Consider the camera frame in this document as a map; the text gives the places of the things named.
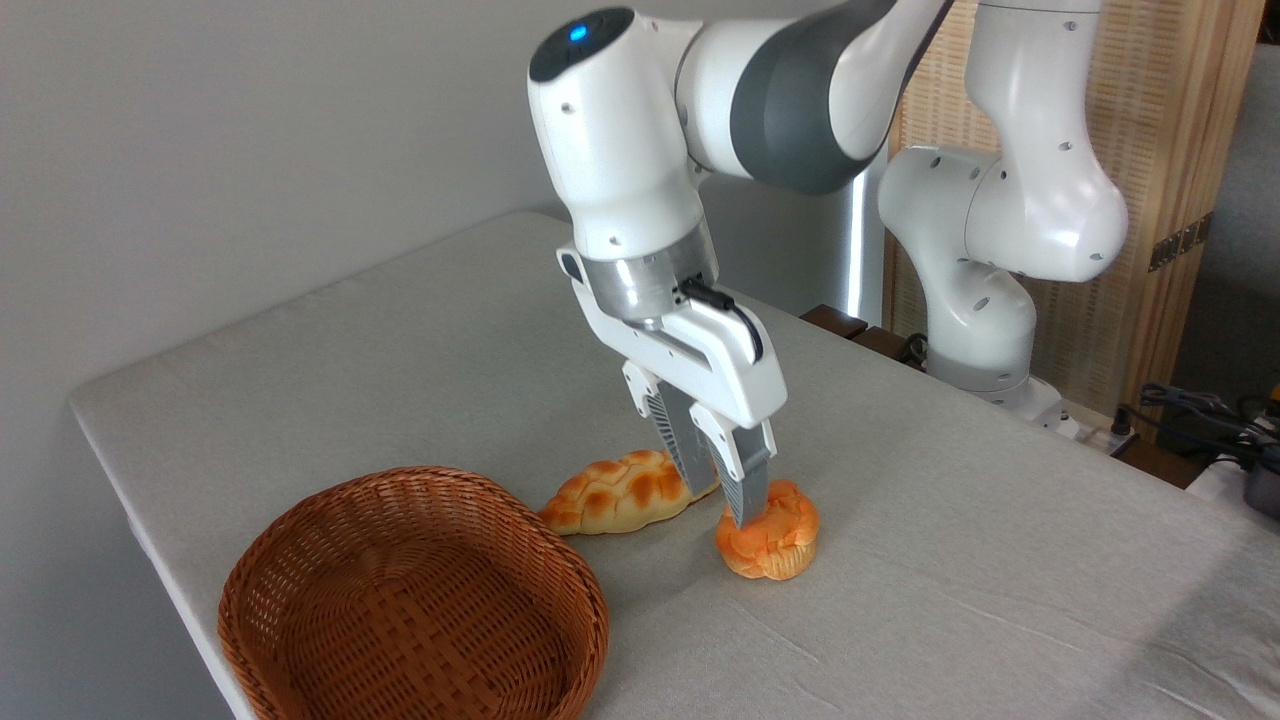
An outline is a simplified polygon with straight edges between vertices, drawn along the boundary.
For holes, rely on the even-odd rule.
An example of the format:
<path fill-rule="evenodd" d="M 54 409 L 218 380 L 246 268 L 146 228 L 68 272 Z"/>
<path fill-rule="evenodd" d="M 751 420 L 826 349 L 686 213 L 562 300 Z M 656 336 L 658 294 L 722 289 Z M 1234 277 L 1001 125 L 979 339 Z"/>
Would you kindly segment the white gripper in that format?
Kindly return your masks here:
<path fill-rule="evenodd" d="M 746 309 L 744 320 L 691 300 L 663 315 L 658 331 L 631 327 L 600 310 L 572 245 L 557 259 L 596 338 L 627 359 L 636 410 L 658 429 L 691 496 L 721 484 L 735 525 L 751 525 L 765 511 L 777 455 L 768 418 L 787 398 L 763 323 Z"/>

